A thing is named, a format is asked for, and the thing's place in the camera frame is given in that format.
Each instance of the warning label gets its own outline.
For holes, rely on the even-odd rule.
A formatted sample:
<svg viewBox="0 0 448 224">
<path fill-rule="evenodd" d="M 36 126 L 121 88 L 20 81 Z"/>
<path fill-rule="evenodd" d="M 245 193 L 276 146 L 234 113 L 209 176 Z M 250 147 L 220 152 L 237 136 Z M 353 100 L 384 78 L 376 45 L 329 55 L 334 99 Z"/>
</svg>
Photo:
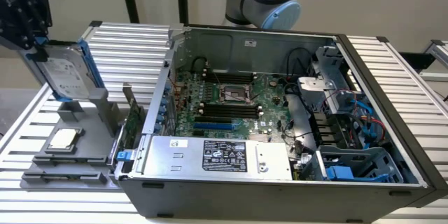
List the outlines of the warning label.
<svg viewBox="0 0 448 224">
<path fill-rule="evenodd" d="M 202 169 L 218 172 L 245 173 L 245 143 L 204 141 Z"/>
</svg>

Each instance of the sticker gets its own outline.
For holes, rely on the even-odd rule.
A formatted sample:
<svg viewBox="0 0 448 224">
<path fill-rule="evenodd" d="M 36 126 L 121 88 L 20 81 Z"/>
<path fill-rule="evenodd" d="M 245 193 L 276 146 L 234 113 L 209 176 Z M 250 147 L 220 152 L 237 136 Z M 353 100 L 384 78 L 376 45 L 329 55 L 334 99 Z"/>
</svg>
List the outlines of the sticker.
<svg viewBox="0 0 448 224">
<path fill-rule="evenodd" d="M 202 169 L 246 172 L 245 142 L 204 141 Z"/>
<path fill-rule="evenodd" d="M 41 64 L 44 65 L 60 95 L 68 98 L 89 97 L 89 91 L 73 63 L 65 59 L 49 58 L 48 61 Z"/>
<path fill-rule="evenodd" d="M 169 147 L 186 148 L 188 147 L 188 140 L 186 139 L 170 139 Z"/>
<path fill-rule="evenodd" d="M 246 40 L 246 41 L 244 41 L 244 46 L 245 47 L 256 47 L 257 42 L 254 40 Z"/>
</svg>

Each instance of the power supply label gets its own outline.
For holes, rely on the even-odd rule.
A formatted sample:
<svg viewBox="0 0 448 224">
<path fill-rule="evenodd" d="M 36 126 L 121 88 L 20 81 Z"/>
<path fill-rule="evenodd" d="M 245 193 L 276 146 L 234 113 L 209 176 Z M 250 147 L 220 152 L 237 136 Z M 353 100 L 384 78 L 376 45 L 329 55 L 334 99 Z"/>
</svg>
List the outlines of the power supply label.
<svg viewBox="0 0 448 224">
<path fill-rule="evenodd" d="M 204 141 L 202 169 L 246 173 L 245 142 Z"/>
</svg>

